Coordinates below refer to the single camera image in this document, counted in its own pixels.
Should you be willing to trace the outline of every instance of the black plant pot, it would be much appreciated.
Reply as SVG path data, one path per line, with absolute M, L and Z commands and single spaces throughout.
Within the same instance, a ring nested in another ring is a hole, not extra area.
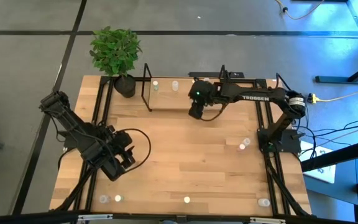
M 135 95 L 136 81 L 132 75 L 120 76 L 114 82 L 117 92 L 123 97 L 130 98 Z

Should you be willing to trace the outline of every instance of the green plant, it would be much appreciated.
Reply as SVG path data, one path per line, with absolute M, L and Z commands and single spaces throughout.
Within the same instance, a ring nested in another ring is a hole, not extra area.
M 131 30 L 110 30 L 106 27 L 94 31 L 95 39 L 91 45 L 93 50 L 89 53 L 93 57 L 92 62 L 96 68 L 109 76 L 127 76 L 127 71 L 135 69 L 134 61 L 137 53 L 142 49 L 139 47 L 140 40 Z

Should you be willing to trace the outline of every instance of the gray floor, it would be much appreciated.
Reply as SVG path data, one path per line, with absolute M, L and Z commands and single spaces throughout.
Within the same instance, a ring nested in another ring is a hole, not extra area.
M 0 0 L 0 30 L 71 30 L 80 0 Z M 301 15 L 314 3 L 283 1 Z M 80 30 L 110 25 L 136 30 L 358 31 L 343 3 L 324 3 L 300 21 L 282 17 L 274 0 L 94 0 L 88 1 Z M 316 84 L 316 75 L 349 76 L 358 70 L 358 37 L 140 35 L 144 53 L 130 73 L 185 77 L 188 72 L 228 70 L 249 78 L 282 74 L 304 94 L 333 98 L 358 86 Z M 83 75 L 100 75 L 89 56 L 91 36 L 77 36 L 61 90 L 74 106 Z M 0 215 L 9 212 L 41 119 L 39 101 L 55 81 L 68 36 L 0 36 Z M 358 95 L 309 107 L 311 129 L 341 128 L 358 119 Z M 343 142 L 358 142 L 358 133 Z M 330 149 L 342 146 L 329 143 Z M 24 212 L 47 211 L 62 145 L 50 125 Z M 353 206 L 309 192 L 319 217 L 354 219 Z

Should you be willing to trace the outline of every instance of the potted plant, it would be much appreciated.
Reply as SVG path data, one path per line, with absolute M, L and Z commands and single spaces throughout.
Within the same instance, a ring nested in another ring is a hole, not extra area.
M 119 76 L 114 87 L 122 96 L 134 96 L 135 78 L 127 71 L 135 69 L 137 53 L 142 52 L 137 35 L 131 30 L 110 30 L 110 27 L 106 27 L 94 31 L 94 36 L 95 39 L 91 42 L 93 50 L 89 51 L 93 57 L 93 65 L 109 76 Z

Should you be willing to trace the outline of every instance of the wooden tabletop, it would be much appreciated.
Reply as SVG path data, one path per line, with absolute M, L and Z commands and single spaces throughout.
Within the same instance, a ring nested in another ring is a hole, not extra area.
M 83 79 L 75 113 L 84 121 L 91 121 L 99 80 L 100 76 L 85 76 Z M 158 90 L 150 89 L 150 83 L 145 85 L 145 97 L 150 97 L 153 112 L 147 110 L 140 97 L 141 82 L 137 83 L 135 96 L 129 99 L 113 91 L 108 124 L 116 129 L 143 130 L 152 141 L 152 152 L 141 167 L 124 174 L 115 182 L 99 171 L 91 211 L 271 216 L 270 207 L 257 204 L 259 198 L 269 198 L 269 188 L 264 160 L 258 150 L 256 129 L 259 124 L 255 102 L 230 104 L 218 119 L 204 122 L 187 114 L 191 104 L 187 93 L 191 85 L 186 83 L 191 83 L 190 78 L 176 79 L 180 81 L 180 91 L 176 93 L 171 92 L 172 78 L 156 80 L 159 82 Z M 267 83 L 275 86 L 273 80 L 267 80 Z M 169 97 L 158 91 L 166 91 Z M 101 108 L 104 107 L 106 92 L 107 85 Z M 176 102 L 181 102 L 181 106 L 175 106 Z M 207 110 L 203 117 L 211 118 L 216 113 L 216 110 Z M 277 120 L 282 112 L 272 104 L 272 113 L 274 120 Z M 133 139 L 134 157 L 138 164 L 147 154 L 147 140 L 137 132 L 129 134 Z M 244 138 L 249 138 L 251 144 L 244 151 L 239 151 L 238 146 Z M 298 159 L 288 153 L 280 155 L 287 188 L 303 209 L 310 212 Z M 50 208 L 59 206 L 77 184 L 81 164 L 78 151 L 72 151 L 63 158 Z M 85 207 L 87 191 L 86 185 L 80 208 Z M 276 194 L 279 211 L 282 211 L 277 186 Z M 112 200 L 101 203 L 101 195 L 108 195 Z M 124 200 L 115 202 L 116 195 L 123 196 Z M 184 197 L 189 197 L 190 203 L 184 203 Z

